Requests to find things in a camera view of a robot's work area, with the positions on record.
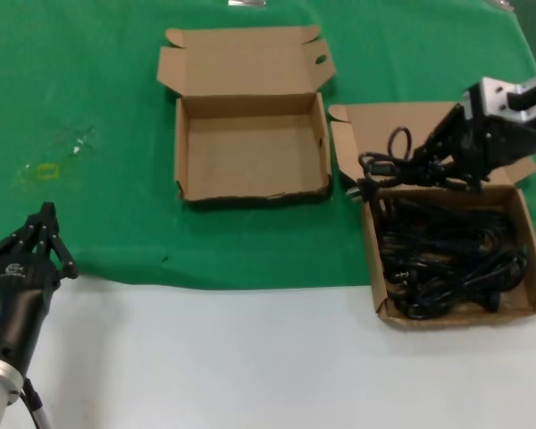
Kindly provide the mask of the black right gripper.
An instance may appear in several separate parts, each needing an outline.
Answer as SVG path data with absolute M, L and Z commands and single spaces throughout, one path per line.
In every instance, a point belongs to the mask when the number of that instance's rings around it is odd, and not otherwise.
M 475 114 L 465 117 L 462 104 L 455 104 L 431 131 L 411 160 L 423 163 L 444 159 L 451 162 L 432 167 L 427 184 L 440 189 L 481 192 L 490 173 L 536 155 L 536 117 L 515 122 L 501 116 Z

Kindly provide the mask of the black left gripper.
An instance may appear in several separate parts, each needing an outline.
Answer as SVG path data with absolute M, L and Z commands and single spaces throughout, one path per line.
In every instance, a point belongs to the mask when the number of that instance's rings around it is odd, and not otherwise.
M 49 260 L 51 252 L 60 262 L 58 273 Z M 22 227 L 0 240 L 0 360 L 20 374 L 28 372 L 60 280 L 78 276 L 54 220 L 53 202 L 45 202 Z

